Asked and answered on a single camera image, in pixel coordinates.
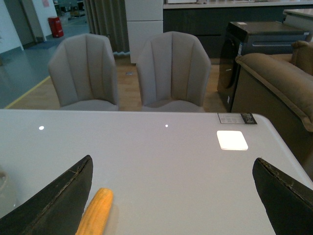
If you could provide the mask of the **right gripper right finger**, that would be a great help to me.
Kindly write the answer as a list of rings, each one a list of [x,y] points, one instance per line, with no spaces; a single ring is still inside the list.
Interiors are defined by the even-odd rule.
[[[258,195],[277,235],[313,233],[313,190],[257,158],[252,175]]]

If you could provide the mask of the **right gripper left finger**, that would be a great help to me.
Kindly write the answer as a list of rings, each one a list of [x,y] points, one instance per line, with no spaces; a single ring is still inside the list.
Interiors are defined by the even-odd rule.
[[[92,184],[87,155],[25,203],[1,218],[2,235],[73,235],[77,232]]]

